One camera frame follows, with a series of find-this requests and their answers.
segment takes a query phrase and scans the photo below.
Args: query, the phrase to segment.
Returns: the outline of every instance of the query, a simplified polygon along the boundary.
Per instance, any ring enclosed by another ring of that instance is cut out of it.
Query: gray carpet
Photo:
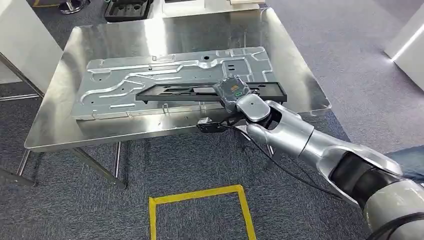
[[[0,104],[1,112],[24,107],[17,104]],[[30,107],[25,110],[32,113]],[[30,119],[27,115],[19,121],[28,124]],[[307,120],[346,139],[331,112]],[[23,139],[17,134],[2,134],[2,147],[12,147],[8,139]],[[113,144],[85,149],[112,169]],[[306,177],[287,157],[282,155],[280,161]],[[123,144],[119,176],[128,188],[118,190],[67,150],[32,153],[24,175],[35,179],[37,187],[0,181],[0,239],[150,239],[149,196],[235,184],[244,187],[258,239],[357,240],[369,234],[359,209],[266,165],[264,156],[232,131],[130,141]],[[1,158],[0,166],[12,169],[17,162]],[[158,240],[247,239],[235,194],[158,205],[156,215]]]
[[[422,94],[382,54],[384,44],[418,2],[267,1],[348,135],[383,152],[424,142],[418,129],[424,123]],[[63,48],[74,26],[104,23],[102,6],[103,1],[93,0],[85,10],[69,16],[55,8],[35,12]],[[17,146],[22,146],[39,103],[0,104],[0,166],[17,168],[23,151]],[[331,112],[306,120],[348,140]],[[110,170],[113,149],[113,144],[86,148]],[[285,156],[281,163],[305,178]],[[359,209],[295,181],[278,168],[267,170],[253,145],[231,131],[124,143],[120,178],[128,188],[123,191],[66,150],[32,153],[24,175],[38,186],[0,180],[0,239],[150,239],[149,196],[234,184],[245,189],[258,239],[356,240],[369,234]],[[323,184],[315,173],[311,175]],[[237,201],[234,194],[226,194],[159,205],[157,239],[247,239]]]
[[[384,54],[423,0],[267,0],[352,142],[424,143],[424,92]]]

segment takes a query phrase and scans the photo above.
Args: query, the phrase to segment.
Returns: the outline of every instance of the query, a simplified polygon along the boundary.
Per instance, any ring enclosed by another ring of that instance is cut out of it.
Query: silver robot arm
[[[424,187],[403,178],[400,166],[387,156],[322,133],[297,113],[256,94],[243,96],[236,107],[246,116],[247,133],[255,141],[315,168],[340,197],[362,209],[373,232],[424,212]],[[270,115],[279,118],[274,129],[263,127]],[[386,239],[392,230],[390,240],[423,240],[424,220],[410,220],[375,239]]]

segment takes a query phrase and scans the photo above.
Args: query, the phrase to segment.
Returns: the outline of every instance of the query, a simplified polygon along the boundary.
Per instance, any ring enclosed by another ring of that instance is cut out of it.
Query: yellow tape square
[[[221,194],[238,193],[238,199],[240,201],[241,212],[243,214],[244,222],[246,224],[247,236],[249,240],[256,240],[255,230],[253,228],[253,222],[251,213],[249,212],[248,201],[246,200],[245,191],[241,185],[224,186],[200,191],[192,191],[187,193],[161,196],[161,197],[149,197],[148,198],[148,214],[150,219],[150,239],[156,240],[156,205],[169,204],[188,199],[199,199],[210,196],[216,196]]]
[[[48,8],[48,7],[59,6],[59,4],[48,4],[48,5],[39,5],[39,4],[40,4],[40,0],[35,0],[32,7],[34,7],[34,8]]]

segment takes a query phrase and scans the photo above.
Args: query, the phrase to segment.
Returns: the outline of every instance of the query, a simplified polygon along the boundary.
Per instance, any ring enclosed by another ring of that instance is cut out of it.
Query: led light strip
[[[402,55],[405,50],[418,38],[418,36],[423,33],[424,31],[424,24],[412,35],[412,37],[403,45],[403,47],[394,55],[394,57],[391,59],[392,62],[396,61],[396,59],[399,58],[400,55]]]

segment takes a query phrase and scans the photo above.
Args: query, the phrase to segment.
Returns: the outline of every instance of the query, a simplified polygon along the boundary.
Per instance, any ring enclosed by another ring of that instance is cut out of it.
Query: metal table surface
[[[258,46],[266,49],[288,94],[287,108],[313,115],[330,108],[271,8],[81,26],[72,30],[24,146],[48,152],[196,132],[200,118],[219,120],[226,111],[199,106],[197,111],[76,121],[71,109],[88,62]]]

